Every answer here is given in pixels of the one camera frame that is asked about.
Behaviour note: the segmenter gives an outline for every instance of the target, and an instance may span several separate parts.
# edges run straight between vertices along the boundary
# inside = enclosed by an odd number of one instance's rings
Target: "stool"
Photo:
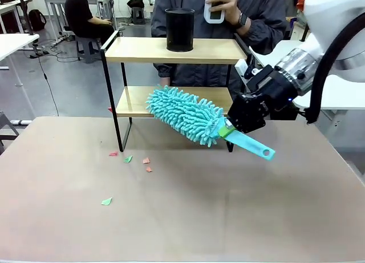
[[[0,135],[0,155],[4,152],[4,144],[2,143],[3,140],[15,140],[17,136],[19,136],[18,131],[15,129],[15,127],[12,125],[12,123],[7,119],[6,115],[0,111],[0,129],[2,129],[5,125],[8,125],[10,129],[13,130],[15,133],[14,135]]]
[[[135,25],[144,25],[146,23],[146,21],[144,20],[143,8],[133,7],[132,16],[132,23],[134,23]]]
[[[92,63],[93,58],[100,58],[100,46],[97,39],[81,38],[75,36],[76,49],[78,52],[78,60],[84,58],[86,63]],[[98,50],[94,49],[92,43],[96,43]]]

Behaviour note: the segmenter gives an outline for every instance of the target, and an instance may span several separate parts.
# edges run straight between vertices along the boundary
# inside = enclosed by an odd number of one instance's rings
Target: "person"
[[[66,0],[64,10],[71,30],[79,37],[100,39],[104,44],[114,32],[109,20],[92,16],[87,0]]]
[[[193,9],[195,38],[233,38],[238,33],[242,40],[260,54],[270,53],[283,39],[286,30],[284,0],[208,0],[220,3],[211,11],[225,11],[222,24],[209,24],[204,19],[205,0],[156,0],[151,33],[166,37],[165,9]],[[154,64],[161,85],[222,87],[226,83],[228,66],[192,64]],[[232,69],[229,91],[234,98],[241,90],[242,80]]]

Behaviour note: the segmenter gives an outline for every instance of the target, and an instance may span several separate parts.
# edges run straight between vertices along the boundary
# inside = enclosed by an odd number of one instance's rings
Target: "teal microfiber duster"
[[[275,151],[238,132],[223,116],[223,108],[206,99],[165,86],[155,89],[146,103],[147,110],[173,129],[201,145],[217,144],[224,138],[256,155],[271,160]]]

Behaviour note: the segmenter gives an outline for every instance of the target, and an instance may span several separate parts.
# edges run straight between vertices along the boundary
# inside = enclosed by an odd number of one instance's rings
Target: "man in black shirt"
[[[114,32],[109,20],[92,16],[87,0],[66,0],[64,9],[71,30],[79,37],[100,38],[104,44]]]

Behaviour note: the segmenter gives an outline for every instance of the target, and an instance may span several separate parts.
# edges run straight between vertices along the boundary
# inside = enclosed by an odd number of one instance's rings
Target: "wristwatch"
[[[241,12],[240,17],[238,18],[238,22],[235,25],[232,25],[232,27],[237,30],[240,29],[241,27],[244,27],[246,25],[247,22],[247,16]]]

